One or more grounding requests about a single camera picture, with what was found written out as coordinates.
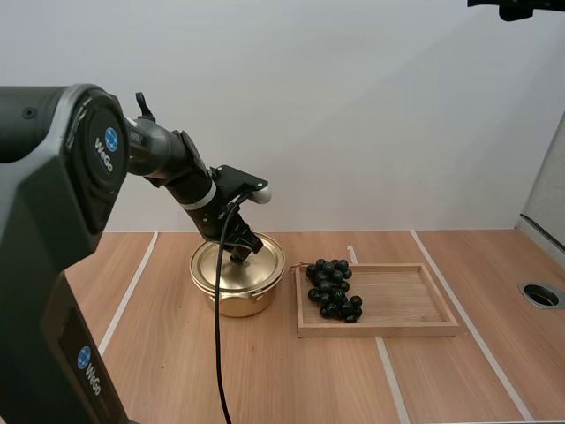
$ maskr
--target grape bunch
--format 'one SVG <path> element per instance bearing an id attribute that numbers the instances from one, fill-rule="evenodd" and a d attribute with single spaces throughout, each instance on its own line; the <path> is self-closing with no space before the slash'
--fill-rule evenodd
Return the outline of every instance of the grape bunch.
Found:
<path id="1" fill-rule="evenodd" d="M 350 289 L 346 280 L 353 275 L 350 264 L 345 259 L 318 259 L 316 263 L 308 265 L 306 275 L 314 286 L 308 291 L 308 299 L 320 305 L 321 316 L 347 323 L 357 322 L 357 318 L 363 313 L 363 300 L 359 296 L 347 299 L 345 295 Z"/>

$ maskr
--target weco logo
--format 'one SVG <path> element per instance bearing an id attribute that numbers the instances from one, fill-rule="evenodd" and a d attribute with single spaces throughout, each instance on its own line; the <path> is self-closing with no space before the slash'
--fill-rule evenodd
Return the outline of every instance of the weco logo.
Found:
<path id="1" fill-rule="evenodd" d="M 87 369 L 87 379 L 92 386 L 92 390 L 96 396 L 100 395 L 100 379 L 96 377 L 96 370 L 94 369 L 92 362 L 90 362 L 90 348 L 88 346 L 80 349 L 79 360 L 77 362 L 79 369 Z"/>
<path id="2" fill-rule="evenodd" d="M 108 172 L 112 172 L 114 170 L 114 167 L 112 166 L 112 162 L 108 154 L 104 151 L 104 145 L 102 144 L 99 138 L 96 138 L 94 149 L 98 153 L 98 156 L 102 159 L 104 165 L 106 165 L 106 169 L 108 170 Z"/>

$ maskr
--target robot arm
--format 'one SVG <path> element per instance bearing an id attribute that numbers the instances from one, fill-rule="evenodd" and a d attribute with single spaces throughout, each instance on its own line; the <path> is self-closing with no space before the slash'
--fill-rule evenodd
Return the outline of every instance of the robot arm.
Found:
<path id="1" fill-rule="evenodd" d="M 64 270 L 91 254 L 126 172 L 164 186 L 219 241 L 239 194 L 268 201 L 267 181 L 208 170 L 185 132 L 123 116 L 99 87 L 0 87 L 0 416 L 8 423 L 132 423 Z M 261 249 L 239 214 L 225 250 Z"/>
<path id="2" fill-rule="evenodd" d="M 223 165 L 207 169 L 186 132 L 170 132 L 155 122 L 142 93 L 136 94 L 142 115 L 125 119 L 130 145 L 128 172 L 145 177 L 154 186 L 164 186 L 194 221 L 202 237 L 218 242 L 227 205 L 244 191 L 251 200 L 270 200 L 268 182 Z M 239 214 L 226 235 L 225 250 L 233 261 L 244 261 L 262 247 Z"/>

